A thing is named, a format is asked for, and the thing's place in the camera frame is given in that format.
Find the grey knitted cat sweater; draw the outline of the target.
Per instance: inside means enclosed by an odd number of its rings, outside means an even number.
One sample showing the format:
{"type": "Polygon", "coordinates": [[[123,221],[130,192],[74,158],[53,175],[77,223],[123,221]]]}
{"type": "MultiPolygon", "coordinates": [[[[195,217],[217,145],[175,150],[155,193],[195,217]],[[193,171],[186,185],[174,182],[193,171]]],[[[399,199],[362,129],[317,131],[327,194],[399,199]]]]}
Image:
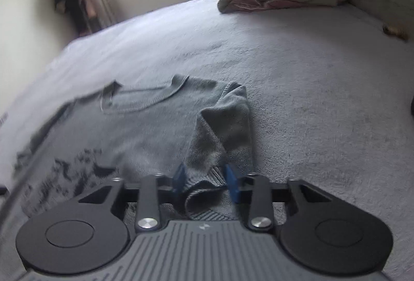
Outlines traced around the grey knitted cat sweater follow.
{"type": "Polygon", "coordinates": [[[113,82],[68,102],[16,155],[15,184],[1,209],[1,279],[24,270],[15,247],[23,223],[116,177],[169,176],[184,165],[182,200],[162,216],[235,219],[225,192],[228,164],[244,174],[253,167],[241,84],[176,75],[156,87],[113,82]]]}

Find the light grey bed sheet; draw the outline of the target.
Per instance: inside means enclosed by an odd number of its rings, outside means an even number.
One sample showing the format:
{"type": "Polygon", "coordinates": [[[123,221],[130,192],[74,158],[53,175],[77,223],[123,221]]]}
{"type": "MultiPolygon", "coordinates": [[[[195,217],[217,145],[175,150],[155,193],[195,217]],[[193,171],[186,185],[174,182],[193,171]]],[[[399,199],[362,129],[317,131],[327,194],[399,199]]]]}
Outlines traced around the light grey bed sheet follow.
{"type": "Polygon", "coordinates": [[[176,75],[243,85],[245,174],[301,178],[376,215],[394,237],[386,274],[413,279],[413,44],[352,6],[223,15],[196,0],[77,39],[1,119],[10,191],[17,153],[60,107],[113,82],[176,75]]]}

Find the brown yellow small cloth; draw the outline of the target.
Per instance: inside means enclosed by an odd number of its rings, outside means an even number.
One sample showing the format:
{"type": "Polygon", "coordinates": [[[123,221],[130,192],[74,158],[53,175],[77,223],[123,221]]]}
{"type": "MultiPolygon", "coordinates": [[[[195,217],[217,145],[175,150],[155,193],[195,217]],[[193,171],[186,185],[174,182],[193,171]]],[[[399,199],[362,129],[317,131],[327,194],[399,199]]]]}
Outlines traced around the brown yellow small cloth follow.
{"type": "Polygon", "coordinates": [[[408,41],[408,34],[402,29],[390,25],[383,25],[382,30],[387,36],[392,36],[401,39],[402,41],[408,41]]]}

